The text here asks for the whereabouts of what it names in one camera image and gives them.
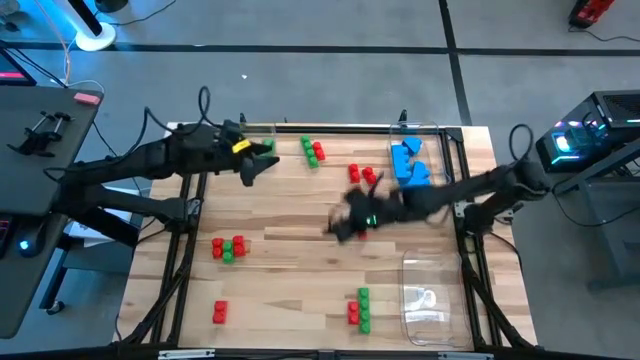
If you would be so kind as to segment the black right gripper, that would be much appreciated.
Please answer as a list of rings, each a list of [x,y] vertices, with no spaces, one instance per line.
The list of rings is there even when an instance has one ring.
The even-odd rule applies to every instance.
[[[358,232],[397,222],[402,216],[403,204],[398,191],[393,190],[383,197],[354,188],[330,209],[331,224],[327,232],[335,235],[342,244],[350,241]]]

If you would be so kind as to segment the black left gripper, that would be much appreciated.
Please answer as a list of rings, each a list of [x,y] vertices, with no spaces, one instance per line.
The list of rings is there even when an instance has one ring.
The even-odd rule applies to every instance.
[[[239,123],[224,120],[217,135],[217,158],[220,170],[238,173],[245,187],[251,187],[255,178],[279,162],[272,143],[254,143],[242,133]]]

